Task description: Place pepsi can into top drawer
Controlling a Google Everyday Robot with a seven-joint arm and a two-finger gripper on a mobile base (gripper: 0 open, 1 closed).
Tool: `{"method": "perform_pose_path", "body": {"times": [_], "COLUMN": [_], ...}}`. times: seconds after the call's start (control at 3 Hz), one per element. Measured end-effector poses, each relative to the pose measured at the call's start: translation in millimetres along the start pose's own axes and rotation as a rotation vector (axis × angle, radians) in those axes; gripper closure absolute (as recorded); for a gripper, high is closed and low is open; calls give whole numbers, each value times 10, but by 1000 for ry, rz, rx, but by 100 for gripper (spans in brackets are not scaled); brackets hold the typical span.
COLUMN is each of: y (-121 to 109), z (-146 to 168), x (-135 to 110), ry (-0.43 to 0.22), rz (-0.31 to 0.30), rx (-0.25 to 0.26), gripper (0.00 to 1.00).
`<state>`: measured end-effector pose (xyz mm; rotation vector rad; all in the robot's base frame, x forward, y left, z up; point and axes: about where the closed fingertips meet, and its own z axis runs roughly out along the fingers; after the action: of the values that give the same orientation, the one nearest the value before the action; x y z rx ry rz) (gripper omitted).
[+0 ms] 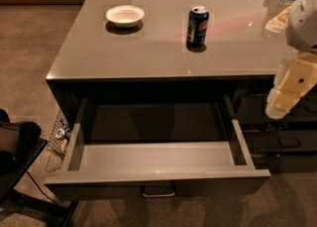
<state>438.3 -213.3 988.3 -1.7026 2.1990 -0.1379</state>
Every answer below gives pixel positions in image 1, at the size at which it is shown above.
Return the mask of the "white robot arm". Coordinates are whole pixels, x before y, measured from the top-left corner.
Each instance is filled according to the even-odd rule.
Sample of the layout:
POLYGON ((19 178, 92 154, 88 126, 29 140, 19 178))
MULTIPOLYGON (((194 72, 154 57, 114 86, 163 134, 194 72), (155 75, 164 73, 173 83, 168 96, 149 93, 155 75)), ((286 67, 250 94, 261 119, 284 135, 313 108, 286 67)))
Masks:
POLYGON ((298 50, 279 65, 266 99, 266 115, 281 119, 317 84, 317 0, 295 0, 265 28, 284 30, 287 44, 298 50))

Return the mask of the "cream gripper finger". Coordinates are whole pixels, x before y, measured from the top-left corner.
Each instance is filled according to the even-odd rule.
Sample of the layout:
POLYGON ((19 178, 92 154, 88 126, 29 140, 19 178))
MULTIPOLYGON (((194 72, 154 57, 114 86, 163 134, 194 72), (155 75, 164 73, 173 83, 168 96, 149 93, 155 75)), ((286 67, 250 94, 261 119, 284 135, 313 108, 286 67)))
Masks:
POLYGON ((290 11, 290 8, 287 7, 283 11, 281 11, 277 16, 270 19, 266 25, 265 29, 269 32, 273 33, 281 33, 286 29, 286 23, 288 18, 288 13, 290 11))
POLYGON ((301 99, 317 84, 317 55, 298 54, 285 59, 277 69, 268 97, 301 99))

